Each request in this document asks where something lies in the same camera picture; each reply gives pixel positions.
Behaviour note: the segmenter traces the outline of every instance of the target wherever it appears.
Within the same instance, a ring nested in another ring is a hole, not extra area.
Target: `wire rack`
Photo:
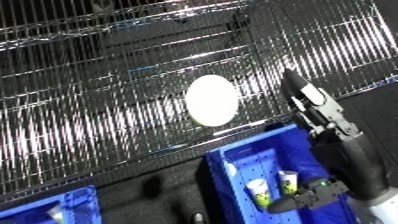
[[[287,60],[335,97],[396,74],[395,41],[371,1],[2,0],[0,24],[1,194],[273,121],[288,112]],[[219,128],[195,125],[184,103],[207,74],[240,94]]]

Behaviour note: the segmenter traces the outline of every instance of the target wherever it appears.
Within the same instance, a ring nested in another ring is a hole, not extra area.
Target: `paper cup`
[[[297,176],[298,173],[294,171],[279,171],[284,194],[294,194],[297,191]]]
[[[271,203],[267,181],[264,179],[255,179],[246,185],[252,195],[254,203],[260,208],[267,208]]]

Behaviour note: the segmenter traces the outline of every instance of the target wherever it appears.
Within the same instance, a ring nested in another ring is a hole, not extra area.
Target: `black surface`
[[[392,32],[398,33],[398,1],[376,3]],[[346,117],[365,131],[380,150],[390,183],[398,187],[398,83],[341,103]],[[189,223],[197,212],[203,213],[208,223],[225,223],[202,158],[101,188],[99,199],[105,224]]]

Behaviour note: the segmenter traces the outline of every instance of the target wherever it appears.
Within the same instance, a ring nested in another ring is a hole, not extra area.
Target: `blue plastic bin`
[[[246,190],[253,179],[265,178],[273,199],[280,197],[278,171],[299,172],[299,182],[328,177],[309,152],[307,133],[295,125],[265,132],[207,153],[213,181],[230,224],[355,224],[345,196],[315,210],[300,209],[281,214],[259,210]]]
[[[55,221],[49,211],[58,210]],[[12,224],[101,224],[94,186],[46,198],[0,212],[0,223]]]

